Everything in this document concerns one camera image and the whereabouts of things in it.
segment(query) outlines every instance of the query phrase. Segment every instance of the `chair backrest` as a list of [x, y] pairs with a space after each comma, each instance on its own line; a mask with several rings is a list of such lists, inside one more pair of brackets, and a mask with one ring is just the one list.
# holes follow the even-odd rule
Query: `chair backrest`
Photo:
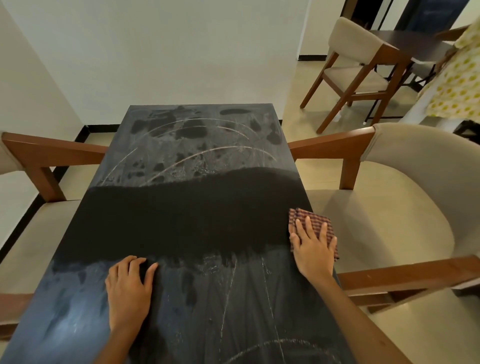
[[429, 126], [380, 123], [374, 128], [361, 160], [403, 172], [429, 195], [450, 224], [454, 256], [480, 251], [480, 146]]
[[2, 141], [3, 132], [0, 131], [0, 174], [24, 170], [20, 162], [15, 158]]
[[339, 18], [328, 40], [328, 45], [340, 56], [368, 64], [384, 42], [353, 21]]

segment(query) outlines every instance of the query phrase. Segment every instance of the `dark table top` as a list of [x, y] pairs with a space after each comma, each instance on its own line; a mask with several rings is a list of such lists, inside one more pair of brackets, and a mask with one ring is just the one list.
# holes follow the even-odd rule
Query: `dark table top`
[[436, 63], [452, 47], [424, 33], [408, 30], [372, 30], [384, 42], [412, 56], [417, 63]]
[[160, 264], [129, 363], [353, 363], [290, 207], [311, 209], [271, 104], [131, 106], [2, 364], [91, 363], [127, 255]]

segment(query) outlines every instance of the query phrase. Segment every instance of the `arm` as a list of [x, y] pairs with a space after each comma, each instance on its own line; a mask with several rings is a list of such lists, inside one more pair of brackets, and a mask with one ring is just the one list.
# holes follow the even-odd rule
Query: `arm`
[[158, 263], [153, 263], [140, 280], [140, 264], [145, 258], [126, 257], [108, 271], [105, 280], [108, 294], [110, 336], [95, 364], [121, 364], [140, 331], [152, 297], [153, 276]]
[[305, 222], [306, 231], [299, 220], [296, 221], [296, 227], [289, 226], [295, 262], [300, 273], [315, 287], [334, 316], [357, 363], [410, 363], [333, 279], [336, 237], [332, 239], [330, 246], [327, 246], [327, 224], [323, 224], [318, 239], [310, 218], [307, 217]]

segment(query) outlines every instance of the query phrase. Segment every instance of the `checkered cloth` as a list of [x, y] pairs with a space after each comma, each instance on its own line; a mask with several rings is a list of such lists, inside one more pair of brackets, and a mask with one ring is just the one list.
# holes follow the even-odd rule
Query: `checkered cloth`
[[[332, 241], [332, 238], [334, 237], [333, 234], [333, 228], [332, 228], [332, 222], [330, 221], [329, 218], [326, 218], [325, 216], [320, 216], [316, 215], [313, 212], [307, 211], [307, 210], [302, 210], [301, 208], [297, 209], [290, 209], [288, 211], [288, 223], [293, 225], [295, 227], [295, 220], [300, 219], [300, 222], [303, 226], [304, 229], [305, 227], [305, 218], [307, 216], [310, 216], [310, 221], [312, 222], [312, 228], [313, 231], [315, 232], [315, 235], [317, 237], [320, 236], [320, 230], [322, 228], [322, 224], [324, 222], [327, 223], [327, 244], [330, 245], [330, 242]], [[335, 260], [338, 260], [338, 249], [335, 248]]]

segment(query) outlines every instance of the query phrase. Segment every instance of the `polka dot cloth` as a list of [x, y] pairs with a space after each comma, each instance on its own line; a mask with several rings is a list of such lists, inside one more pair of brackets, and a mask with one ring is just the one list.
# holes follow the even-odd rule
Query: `polka dot cloth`
[[427, 107], [427, 115], [480, 122], [480, 17], [455, 47], [458, 52], [438, 75], [442, 82]]

